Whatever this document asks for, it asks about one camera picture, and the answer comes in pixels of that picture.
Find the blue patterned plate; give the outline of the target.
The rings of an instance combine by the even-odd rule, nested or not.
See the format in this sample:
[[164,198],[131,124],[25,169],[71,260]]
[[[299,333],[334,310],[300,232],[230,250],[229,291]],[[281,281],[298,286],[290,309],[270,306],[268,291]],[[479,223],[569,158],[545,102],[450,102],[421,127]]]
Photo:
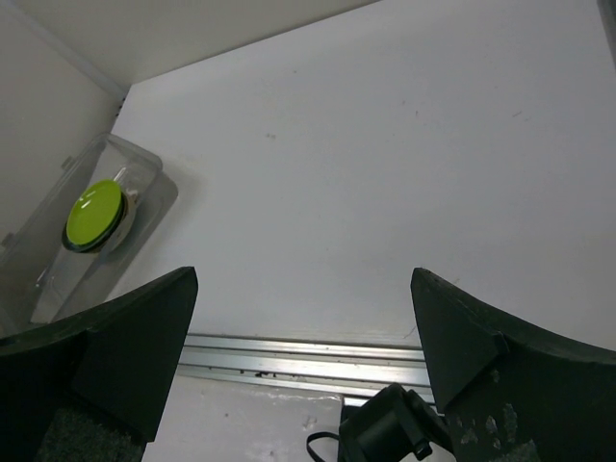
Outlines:
[[127,209],[121,190],[87,198],[84,192],[74,203],[64,224],[61,242],[75,253],[95,253],[112,237]]

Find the green plate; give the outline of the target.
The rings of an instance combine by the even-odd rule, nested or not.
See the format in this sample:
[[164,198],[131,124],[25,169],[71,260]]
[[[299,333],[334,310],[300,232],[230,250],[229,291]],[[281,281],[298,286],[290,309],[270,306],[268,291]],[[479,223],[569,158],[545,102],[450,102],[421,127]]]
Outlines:
[[72,206],[64,233],[66,241],[75,248],[97,243],[119,220],[123,208],[120,185],[101,180],[87,188]]

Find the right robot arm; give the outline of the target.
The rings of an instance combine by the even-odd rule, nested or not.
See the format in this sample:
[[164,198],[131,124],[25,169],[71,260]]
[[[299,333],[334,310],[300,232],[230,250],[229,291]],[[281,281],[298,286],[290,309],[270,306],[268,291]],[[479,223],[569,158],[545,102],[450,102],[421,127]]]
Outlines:
[[[411,295],[434,403],[391,384],[341,417],[343,461],[611,461],[615,354],[484,303],[427,269]],[[191,267],[1,341],[5,461],[139,461],[198,291]]]

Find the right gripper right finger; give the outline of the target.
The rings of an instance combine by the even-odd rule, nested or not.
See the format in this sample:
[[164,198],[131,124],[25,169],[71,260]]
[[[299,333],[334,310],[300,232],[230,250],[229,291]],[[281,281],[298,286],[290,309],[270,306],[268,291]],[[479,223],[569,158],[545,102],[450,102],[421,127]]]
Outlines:
[[414,269],[410,291],[456,460],[614,460],[614,351],[523,321],[427,269]]

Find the yellow brown patterned plate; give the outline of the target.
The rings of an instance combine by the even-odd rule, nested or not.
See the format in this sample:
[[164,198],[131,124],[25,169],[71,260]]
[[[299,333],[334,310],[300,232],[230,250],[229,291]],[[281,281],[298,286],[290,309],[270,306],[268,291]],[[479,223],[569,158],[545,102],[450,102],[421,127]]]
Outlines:
[[95,252],[112,252],[128,237],[136,218],[140,195],[136,190],[122,191],[120,210],[104,232]]

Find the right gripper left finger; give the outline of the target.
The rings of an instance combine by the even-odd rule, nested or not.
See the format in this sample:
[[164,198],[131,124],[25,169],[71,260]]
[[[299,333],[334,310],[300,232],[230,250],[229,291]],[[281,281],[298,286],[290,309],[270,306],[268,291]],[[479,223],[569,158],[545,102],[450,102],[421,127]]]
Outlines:
[[198,292],[175,269],[1,340],[4,461],[140,461],[156,438]]

